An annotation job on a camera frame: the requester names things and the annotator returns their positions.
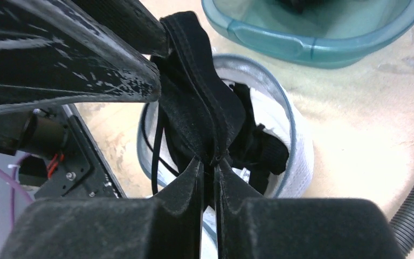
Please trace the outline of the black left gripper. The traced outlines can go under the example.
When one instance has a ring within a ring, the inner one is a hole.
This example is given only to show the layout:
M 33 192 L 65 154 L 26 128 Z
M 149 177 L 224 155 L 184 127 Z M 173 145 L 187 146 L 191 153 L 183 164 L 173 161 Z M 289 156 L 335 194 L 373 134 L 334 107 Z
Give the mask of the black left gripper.
M 55 110 L 25 110 L 160 97 L 160 73 L 150 54 L 73 2 L 0 1 L 1 154 L 54 156 L 66 145 L 67 129 Z

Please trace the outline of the teal plastic basin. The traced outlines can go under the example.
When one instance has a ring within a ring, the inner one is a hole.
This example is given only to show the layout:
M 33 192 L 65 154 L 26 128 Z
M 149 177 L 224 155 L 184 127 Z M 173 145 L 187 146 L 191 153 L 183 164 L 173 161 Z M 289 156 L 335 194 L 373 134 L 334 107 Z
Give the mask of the teal plastic basin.
M 354 64 L 414 25 L 414 1 L 315 1 L 302 12 L 283 1 L 203 1 L 202 8 L 223 37 L 323 69 Z

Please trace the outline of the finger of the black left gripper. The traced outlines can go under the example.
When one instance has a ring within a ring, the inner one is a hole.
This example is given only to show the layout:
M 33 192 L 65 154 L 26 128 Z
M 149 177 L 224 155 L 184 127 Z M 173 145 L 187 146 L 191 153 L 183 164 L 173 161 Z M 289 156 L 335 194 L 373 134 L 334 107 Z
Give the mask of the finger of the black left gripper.
M 76 0 L 73 3 L 139 53 L 169 55 L 170 43 L 162 23 L 140 1 Z

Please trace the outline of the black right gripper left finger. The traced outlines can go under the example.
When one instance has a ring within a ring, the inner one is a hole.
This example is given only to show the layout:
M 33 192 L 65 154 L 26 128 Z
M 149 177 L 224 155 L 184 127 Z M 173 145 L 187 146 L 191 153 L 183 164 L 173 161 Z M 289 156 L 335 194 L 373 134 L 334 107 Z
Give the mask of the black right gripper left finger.
M 200 258 L 203 164 L 148 199 L 43 199 L 17 221 L 0 258 Z

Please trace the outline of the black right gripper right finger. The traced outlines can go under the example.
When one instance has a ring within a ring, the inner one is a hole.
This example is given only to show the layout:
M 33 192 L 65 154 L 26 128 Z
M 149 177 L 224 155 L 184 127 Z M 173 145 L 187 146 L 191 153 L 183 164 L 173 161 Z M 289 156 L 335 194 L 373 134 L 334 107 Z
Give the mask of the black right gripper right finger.
M 215 202 L 219 258 L 403 257 L 369 200 L 265 198 L 221 161 Z

